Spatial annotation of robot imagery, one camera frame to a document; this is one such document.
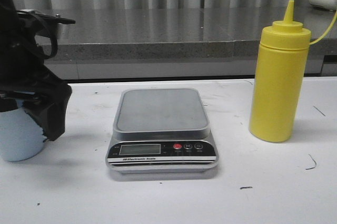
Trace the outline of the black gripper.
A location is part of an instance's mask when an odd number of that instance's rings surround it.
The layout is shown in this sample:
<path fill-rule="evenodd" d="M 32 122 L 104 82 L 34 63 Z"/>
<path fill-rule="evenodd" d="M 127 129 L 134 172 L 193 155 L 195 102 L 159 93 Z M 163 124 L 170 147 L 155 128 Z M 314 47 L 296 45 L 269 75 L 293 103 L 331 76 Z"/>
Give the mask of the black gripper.
<path fill-rule="evenodd" d="M 75 20 L 17 10 L 13 0 L 1 0 L 1 107 L 21 100 L 23 107 L 55 141 L 65 132 L 71 87 L 45 66 L 58 52 L 56 30 Z"/>

